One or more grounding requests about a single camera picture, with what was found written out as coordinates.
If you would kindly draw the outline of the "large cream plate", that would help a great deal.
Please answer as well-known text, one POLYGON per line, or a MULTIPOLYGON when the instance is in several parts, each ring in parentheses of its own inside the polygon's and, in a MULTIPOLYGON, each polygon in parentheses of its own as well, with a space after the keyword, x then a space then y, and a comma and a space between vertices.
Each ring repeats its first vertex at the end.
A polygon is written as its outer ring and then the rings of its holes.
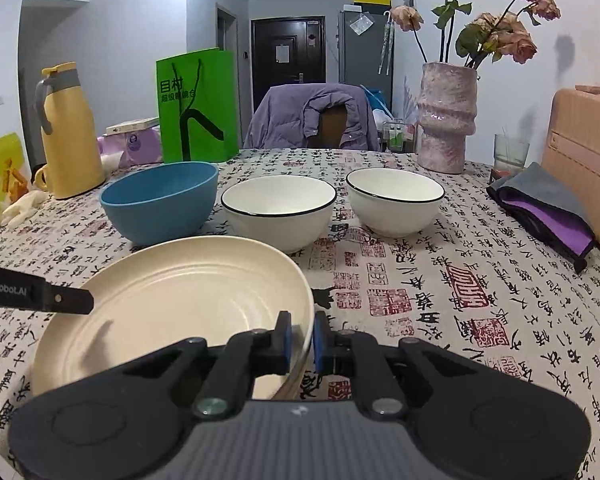
POLYGON ((83 285, 88 315, 55 315, 36 348, 34 394, 132 361, 188 337, 212 346, 291 315, 290 371, 257 379, 259 400, 293 398, 309 352, 314 300, 306 277, 274 247, 234 236, 155 245, 102 269, 83 285))

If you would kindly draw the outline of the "blue bowl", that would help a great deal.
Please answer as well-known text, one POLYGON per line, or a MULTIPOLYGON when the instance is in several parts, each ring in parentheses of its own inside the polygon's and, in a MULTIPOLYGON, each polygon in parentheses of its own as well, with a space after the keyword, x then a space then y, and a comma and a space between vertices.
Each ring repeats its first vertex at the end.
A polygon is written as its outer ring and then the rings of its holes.
POLYGON ((100 194, 110 223, 136 246, 196 234, 211 216, 219 170, 210 162, 171 162, 128 174, 100 194))

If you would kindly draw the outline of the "white bowl black rim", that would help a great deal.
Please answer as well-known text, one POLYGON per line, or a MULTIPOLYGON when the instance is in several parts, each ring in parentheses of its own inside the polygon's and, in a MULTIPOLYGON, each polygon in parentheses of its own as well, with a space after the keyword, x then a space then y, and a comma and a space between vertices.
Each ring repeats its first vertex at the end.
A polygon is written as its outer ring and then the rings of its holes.
POLYGON ((228 188, 221 205, 236 235, 291 254, 326 232, 336 198, 336 188, 321 180, 269 176, 228 188))
POLYGON ((349 202, 363 226, 389 237, 407 237, 437 217, 445 196, 435 180, 411 171, 364 168, 346 177, 349 202))

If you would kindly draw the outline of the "white gloves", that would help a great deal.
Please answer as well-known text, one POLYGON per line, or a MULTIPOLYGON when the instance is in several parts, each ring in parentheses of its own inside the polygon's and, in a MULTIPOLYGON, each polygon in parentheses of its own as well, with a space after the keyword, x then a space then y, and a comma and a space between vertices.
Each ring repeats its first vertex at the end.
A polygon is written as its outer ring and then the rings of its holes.
POLYGON ((2 228, 15 229, 23 221, 30 219, 49 197, 46 192, 39 190, 23 195, 2 212, 0 226, 2 228))

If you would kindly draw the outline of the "yellow thermos jug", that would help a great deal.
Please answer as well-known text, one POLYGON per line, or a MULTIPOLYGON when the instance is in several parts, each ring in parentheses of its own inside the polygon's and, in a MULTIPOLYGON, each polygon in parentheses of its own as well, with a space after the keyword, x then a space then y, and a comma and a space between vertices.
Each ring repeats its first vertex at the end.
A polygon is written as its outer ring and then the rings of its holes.
POLYGON ((106 181, 93 113, 82 90, 75 62, 42 70, 35 88, 46 163, 34 184, 58 200, 98 188, 106 181))

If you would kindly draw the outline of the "purple tissue pack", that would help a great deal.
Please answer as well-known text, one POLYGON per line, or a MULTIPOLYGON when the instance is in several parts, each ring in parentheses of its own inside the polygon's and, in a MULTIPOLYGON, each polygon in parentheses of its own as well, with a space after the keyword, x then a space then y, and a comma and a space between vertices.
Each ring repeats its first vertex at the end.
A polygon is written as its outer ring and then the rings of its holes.
POLYGON ((158 164, 163 160, 158 127, 99 136, 97 144, 106 170, 158 164))

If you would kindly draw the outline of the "white box on tissues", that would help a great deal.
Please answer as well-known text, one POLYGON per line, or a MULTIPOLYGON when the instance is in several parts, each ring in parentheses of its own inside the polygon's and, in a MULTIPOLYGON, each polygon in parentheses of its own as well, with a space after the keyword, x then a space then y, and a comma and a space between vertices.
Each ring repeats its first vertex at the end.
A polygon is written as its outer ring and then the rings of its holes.
POLYGON ((105 136, 115 136, 116 134, 144 131, 154 128, 158 125, 158 117, 130 120, 129 122, 120 122, 120 124, 107 127, 105 130, 105 136))

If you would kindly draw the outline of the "grey purple cloth pouch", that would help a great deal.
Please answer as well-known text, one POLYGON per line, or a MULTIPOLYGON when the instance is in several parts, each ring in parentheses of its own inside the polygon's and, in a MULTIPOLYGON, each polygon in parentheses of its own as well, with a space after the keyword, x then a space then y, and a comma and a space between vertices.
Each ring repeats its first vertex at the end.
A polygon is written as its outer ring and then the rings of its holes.
POLYGON ((577 197, 536 162, 490 183, 488 195, 534 238, 568 259, 581 274, 596 237, 577 197))

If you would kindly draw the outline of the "green paper bag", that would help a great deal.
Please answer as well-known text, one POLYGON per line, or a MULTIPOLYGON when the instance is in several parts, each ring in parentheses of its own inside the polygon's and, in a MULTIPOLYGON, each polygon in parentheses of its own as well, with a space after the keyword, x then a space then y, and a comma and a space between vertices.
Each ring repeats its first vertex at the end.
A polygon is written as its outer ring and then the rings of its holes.
POLYGON ((226 162, 238 148, 233 55, 219 48, 156 62, 162 157, 165 162, 226 162))

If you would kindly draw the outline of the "drinking glass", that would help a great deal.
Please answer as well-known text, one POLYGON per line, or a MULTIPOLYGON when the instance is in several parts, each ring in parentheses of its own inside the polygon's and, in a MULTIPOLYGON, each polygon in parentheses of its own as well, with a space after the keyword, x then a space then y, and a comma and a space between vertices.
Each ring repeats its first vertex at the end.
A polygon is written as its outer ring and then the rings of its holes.
POLYGON ((494 168, 510 174, 524 170, 528 151, 528 142, 506 134, 497 134, 494 138, 494 168))

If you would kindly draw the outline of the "pink suitcase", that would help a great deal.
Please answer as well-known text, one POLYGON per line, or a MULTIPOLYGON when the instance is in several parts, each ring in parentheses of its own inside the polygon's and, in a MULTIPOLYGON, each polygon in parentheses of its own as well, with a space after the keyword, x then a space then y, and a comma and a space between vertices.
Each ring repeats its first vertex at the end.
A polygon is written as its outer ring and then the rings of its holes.
POLYGON ((541 166, 577 196, 600 243, 600 87, 556 92, 541 166))

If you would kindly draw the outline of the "pink textured vase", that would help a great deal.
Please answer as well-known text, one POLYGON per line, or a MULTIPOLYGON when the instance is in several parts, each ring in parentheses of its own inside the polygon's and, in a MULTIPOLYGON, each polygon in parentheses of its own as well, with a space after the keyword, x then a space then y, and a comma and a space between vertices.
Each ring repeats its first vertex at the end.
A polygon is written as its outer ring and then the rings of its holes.
POLYGON ((440 174, 461 174, 466 138, 476 131, 478 77, 472 68, 430 62, 422 66, 417 99, 417 162, 440 174))

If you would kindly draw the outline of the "purple jacket on chair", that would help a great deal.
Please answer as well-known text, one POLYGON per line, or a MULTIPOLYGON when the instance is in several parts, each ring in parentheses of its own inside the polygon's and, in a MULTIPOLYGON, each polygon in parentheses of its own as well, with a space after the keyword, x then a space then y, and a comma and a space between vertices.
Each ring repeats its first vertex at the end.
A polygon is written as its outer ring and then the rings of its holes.
POLYGON ((380 150, 372 108, 364 90, 350 84, 281 84, 268 89, 253 113, 244 148, 308 148, 318 135, 321 112, 343 106, 346 126, 340 150, 380 150))

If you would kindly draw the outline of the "brown wooden chair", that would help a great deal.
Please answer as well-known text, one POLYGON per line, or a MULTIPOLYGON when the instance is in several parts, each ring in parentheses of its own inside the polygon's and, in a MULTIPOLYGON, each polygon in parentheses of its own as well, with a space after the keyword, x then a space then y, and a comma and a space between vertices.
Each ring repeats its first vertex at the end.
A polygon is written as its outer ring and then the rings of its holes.
POLYGON ((348 112, 344 105, 326 108, 318 121, 317 145, 320 148, 339 148, 347 128, 348 112))

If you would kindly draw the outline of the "dark brown door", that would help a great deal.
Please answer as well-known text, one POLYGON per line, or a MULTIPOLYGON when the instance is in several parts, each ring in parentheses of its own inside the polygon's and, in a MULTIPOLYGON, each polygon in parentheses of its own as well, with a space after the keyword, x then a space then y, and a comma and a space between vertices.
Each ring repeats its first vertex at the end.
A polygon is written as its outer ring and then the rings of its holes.
POLYGON ((324 84, 324 16, 261 18, 251 22, 252 108, 281 84, 324 84))

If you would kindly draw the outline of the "dried pink flowers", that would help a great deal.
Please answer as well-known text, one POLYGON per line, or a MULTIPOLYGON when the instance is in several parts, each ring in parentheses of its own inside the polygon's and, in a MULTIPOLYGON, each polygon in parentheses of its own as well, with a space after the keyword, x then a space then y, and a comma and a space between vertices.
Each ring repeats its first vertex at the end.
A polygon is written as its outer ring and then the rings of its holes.
POLYGON ((498 62, 509 56, 524 65, 538 52, 526 25, 525 15, 533 26, 552 22, 562 17, 555 0, 510 0, 499 14, 481 13, 456 32, 458 14, 470 15, 472 4, 460 0, 444 0, 432 9, 434 26, 440 32, 439 56, 434 60, 424 56, 422 70, 445 70, 448 73, 477 73, 485 60, 498 62))

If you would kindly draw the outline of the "grey refrigerator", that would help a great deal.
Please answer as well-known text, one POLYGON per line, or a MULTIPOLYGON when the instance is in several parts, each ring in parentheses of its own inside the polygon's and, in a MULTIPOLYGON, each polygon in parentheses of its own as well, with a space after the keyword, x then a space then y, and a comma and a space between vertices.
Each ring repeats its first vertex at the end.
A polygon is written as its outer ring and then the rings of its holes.
POLYGON ((363 12, 342 10, 338 23, 338 81, 379 92, 392 107, 393 67, 383 49, 385 8, 363 6, 363 12))

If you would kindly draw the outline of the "yellow box on fridge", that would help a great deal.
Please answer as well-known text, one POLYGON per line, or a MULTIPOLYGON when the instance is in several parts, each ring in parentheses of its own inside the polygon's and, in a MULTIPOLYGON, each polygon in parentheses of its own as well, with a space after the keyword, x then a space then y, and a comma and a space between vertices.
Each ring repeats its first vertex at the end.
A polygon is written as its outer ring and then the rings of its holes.
POLYGON ((391 8, 391 0, 353 0, 356 6, 362 6, 368 12, 385 12, 391 8))

